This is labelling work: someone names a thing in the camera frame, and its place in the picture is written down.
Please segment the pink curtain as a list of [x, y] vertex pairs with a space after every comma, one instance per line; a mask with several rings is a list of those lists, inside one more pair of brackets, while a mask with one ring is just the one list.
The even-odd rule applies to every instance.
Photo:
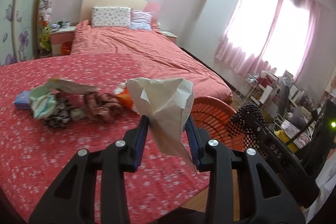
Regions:
[[237, 0], [214, 58], [235, 73], [300, 75], [319, 23], [317, 0]]

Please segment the red floral bedspread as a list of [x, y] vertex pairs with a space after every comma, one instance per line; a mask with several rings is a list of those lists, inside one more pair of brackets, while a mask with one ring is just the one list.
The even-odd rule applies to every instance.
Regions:
[[[1, 188], [23, 219], [29, 218], [79, 149], [104, 149], [135, 128], [139, 115], [125, 111], [112, 123], [84, 119], [51, 129], [28, 110], [17, 109], [17, 96], [51, 78], [93, 85], [111, 93], [120, 83], [141, 76], [139, 63], [120, 53], [49, 57], [1, 67]], [[208, 184], [208, 173], [195, 173], [182, 159], [160, 153], [148, 138], [138, 171], [125, 176], [130, 221], [155, 221]]]

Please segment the pink bedside table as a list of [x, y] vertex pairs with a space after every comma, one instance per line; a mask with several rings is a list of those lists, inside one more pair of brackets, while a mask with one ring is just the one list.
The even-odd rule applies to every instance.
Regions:
[[75, 26], [69, 28], [61, 28], [51, 34], [51, 49], [52, 56], [60, 56], [62, 44], [65, 42], [72, 42], [75, 36]]

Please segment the black daisy floral scrunchie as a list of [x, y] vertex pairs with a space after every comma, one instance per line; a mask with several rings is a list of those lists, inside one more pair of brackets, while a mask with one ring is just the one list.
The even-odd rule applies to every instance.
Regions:
[[70, 122], [72, 105], [67, 98], [56, 98], [56, 106], [53, 113], [44, 120], [44, 125], [49, 128], [65, 128]]

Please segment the blue tissue pack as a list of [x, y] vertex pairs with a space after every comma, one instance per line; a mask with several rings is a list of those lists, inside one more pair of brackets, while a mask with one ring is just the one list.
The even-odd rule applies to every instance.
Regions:
[[21, 92], [14, 101], [14, 106], [17, 109], [30, 109], [31, 100], [30, 100], [30, 91]]

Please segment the white paper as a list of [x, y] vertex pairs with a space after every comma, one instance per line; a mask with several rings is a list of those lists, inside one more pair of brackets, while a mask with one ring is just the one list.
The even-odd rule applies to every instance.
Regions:
[[139, 77], [126, 82], [137, 112], [149, 119], [150, 135], [160, 152], [180, 157], [195, 172], [193, 161], [181, 141], [194, 103], [193, 86], [191, 81], [183, 78]]

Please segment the floral wardrobe door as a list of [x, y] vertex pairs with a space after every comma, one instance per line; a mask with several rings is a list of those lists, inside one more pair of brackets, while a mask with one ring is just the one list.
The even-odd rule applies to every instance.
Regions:
[[37, 55], [38, 0], [1, 0], [1, 66]]

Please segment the tall plush toy tube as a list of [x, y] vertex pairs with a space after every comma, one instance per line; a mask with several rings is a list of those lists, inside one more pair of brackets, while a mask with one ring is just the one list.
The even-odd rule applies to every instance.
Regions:
[[48, 26], [51, 22], [52, 0], [39, 0], [38, 23], [41, 26]]

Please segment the cluttered white shelf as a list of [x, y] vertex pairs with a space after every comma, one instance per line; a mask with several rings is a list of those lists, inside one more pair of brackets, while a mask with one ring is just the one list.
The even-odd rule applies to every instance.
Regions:
[[[309, 124], [305, 121], [304, 114], [300, 107], [289, 107], [290, 86], [288, 83], [289, 80], [282, 79], [278, 81], [280, 91], [274, 125], [281, 131], [283, 123], [290, 123], [301, 133], [296, 132], [293, 136], [283, 141], [283, 143], [291, 149], [296, 141], [305, 134]], [[254, 102], [247, 102], [228, 122], [230, 137], [244, 134], [244, 148], [254, 148], [264, 159], [268, 159], [269, 153], [262, 147], [265, 142], [261, 140], [261, 135], [252, 132], [252, 129], [248, 127], [245, 122], [248, 114], [252, 114], [263, 126], [265, 125], [265, 119], [260, 108]], [[303, 165], [318, 160], [325, 161], [335, 146], [335, 103], [331, 100], [327, 100], [322, 111], [320, 113], [312, 112], [311, 118], [313, 121], [317, 121], [311, 141], [299, 150], [292, 151], [302, 161]]]

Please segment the floral white pillow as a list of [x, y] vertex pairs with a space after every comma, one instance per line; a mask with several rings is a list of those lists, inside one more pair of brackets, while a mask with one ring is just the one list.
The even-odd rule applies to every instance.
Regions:
[[130, 7], [93, 7], [92, 27], [125, 27], [130, 28]]

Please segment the brown plaid scrunchie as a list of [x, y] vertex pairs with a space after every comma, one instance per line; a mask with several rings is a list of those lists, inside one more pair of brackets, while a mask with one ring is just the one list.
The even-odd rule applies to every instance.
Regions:
[[93, 120], [112, 123], [123, 113], [123, 107], [118, 99], [109, 93], [89, 93], [84, 95], [84, 112]]

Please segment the red paper cup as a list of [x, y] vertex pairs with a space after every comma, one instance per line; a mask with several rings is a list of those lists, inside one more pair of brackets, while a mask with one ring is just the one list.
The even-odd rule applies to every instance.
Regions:
[[135, 113], [138, 114], [138, 111], [135, 107], [135, 104], [131, 98], [131, 95], [126, 87], [126, 82], [120, 83], [113, 91], [114, 96], [118, 100], [119, 104]]

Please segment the striped pink pillow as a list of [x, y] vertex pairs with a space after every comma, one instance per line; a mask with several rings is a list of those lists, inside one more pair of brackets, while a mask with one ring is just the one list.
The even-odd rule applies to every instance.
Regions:
[[151, 31], [152, 19], [153, 14], [151, 12], [132, 9], [130, 28], [133, 30]]

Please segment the grey paper bag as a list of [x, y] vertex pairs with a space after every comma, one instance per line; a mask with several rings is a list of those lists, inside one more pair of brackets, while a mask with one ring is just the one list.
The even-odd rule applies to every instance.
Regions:
[[96, 86], [77, 84], [73, 81], [51, 78], [46, 82], [46, 87], [71, 94], [90, 94], [99, 90]]

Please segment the black honeycomb mesh mat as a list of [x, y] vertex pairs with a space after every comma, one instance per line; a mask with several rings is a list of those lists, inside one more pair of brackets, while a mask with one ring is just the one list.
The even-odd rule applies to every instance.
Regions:
[[268, 156], [261, 148], [257, 135], [247, 123], [249, 115], [260, 121], [262, 125], [266, 125], [260, 108], [254, 102], [247, 102], [230, 118], [227, 124], [229, 136], [231, 138], [242, 136], [244, 150], [254, 148], [264, 159], [267, 159]]

